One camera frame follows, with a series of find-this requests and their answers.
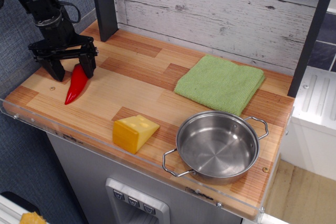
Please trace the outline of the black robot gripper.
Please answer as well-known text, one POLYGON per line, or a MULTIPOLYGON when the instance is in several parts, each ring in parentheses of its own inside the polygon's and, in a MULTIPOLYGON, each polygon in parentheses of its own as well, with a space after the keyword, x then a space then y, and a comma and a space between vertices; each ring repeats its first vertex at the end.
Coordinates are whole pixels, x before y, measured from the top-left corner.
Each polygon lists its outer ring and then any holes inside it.
POLYGON ((28 45, 28 49, 55 80, 62 82, 65 76, 60 60, 73 58, 79 58, 87 78, 93 77, 98 50, 92 37, 77 34, 62 14, 47 20, 34 20, 34 25, 39 28, 43 40, 28 45))

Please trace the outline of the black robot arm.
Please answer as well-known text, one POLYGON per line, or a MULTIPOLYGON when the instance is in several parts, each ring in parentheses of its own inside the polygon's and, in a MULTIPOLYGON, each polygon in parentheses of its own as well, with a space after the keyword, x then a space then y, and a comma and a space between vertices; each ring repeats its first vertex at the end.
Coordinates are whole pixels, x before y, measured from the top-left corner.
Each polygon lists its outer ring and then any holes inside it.
POLYGON ((62 81, 65 70, 63 59, 77 58, 88 78, 93 77, 98 54, 94 39, 75 32, 74 24, 66 10, 67 2, 60 0, 19 0, 26 13, 32 14, 34 25, 43 35, 43 40, 28 45, 34 59, 57 81, 62 81))

